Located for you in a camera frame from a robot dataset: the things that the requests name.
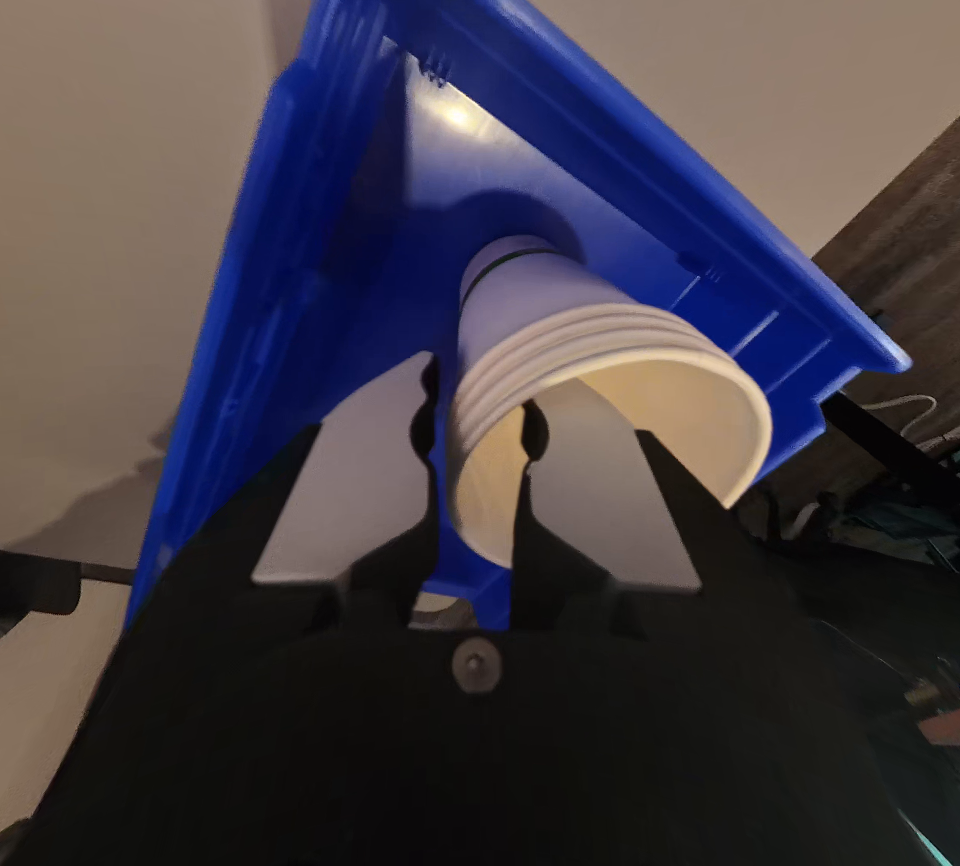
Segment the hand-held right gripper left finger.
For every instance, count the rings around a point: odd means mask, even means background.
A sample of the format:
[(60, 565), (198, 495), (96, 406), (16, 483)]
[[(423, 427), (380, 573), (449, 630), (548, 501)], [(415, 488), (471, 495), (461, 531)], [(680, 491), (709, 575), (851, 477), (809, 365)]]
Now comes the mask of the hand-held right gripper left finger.
[(410, 624), (439, 556), (435, 445), (439, 364), (415, 353), (321, 421), (251, 581), (331, 588), (344, 612), (369, 605)]

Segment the blue plastic bin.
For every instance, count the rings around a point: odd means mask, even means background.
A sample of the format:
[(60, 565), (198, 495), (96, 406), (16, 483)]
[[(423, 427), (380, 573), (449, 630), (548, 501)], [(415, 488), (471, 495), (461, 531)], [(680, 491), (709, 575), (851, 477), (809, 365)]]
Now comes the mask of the blue plastic bin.
[(126, 614), (302, 429), (419, 351), (452, 394), (458, 286), (542, 230), (675, 312), (761, 388), (759, 477), (822, 403), (905, 350), (528, 0), (313, 0), (273, 83), (178, 408)]

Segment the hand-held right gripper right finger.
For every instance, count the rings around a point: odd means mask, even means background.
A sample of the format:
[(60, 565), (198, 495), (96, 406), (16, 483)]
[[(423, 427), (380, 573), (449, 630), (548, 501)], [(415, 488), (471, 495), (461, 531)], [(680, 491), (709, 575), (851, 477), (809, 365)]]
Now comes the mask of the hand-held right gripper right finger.
[(513, 628), (640, 628), (644, 595), (703, 583), (636, 430), (606, 400), (523, 406)]

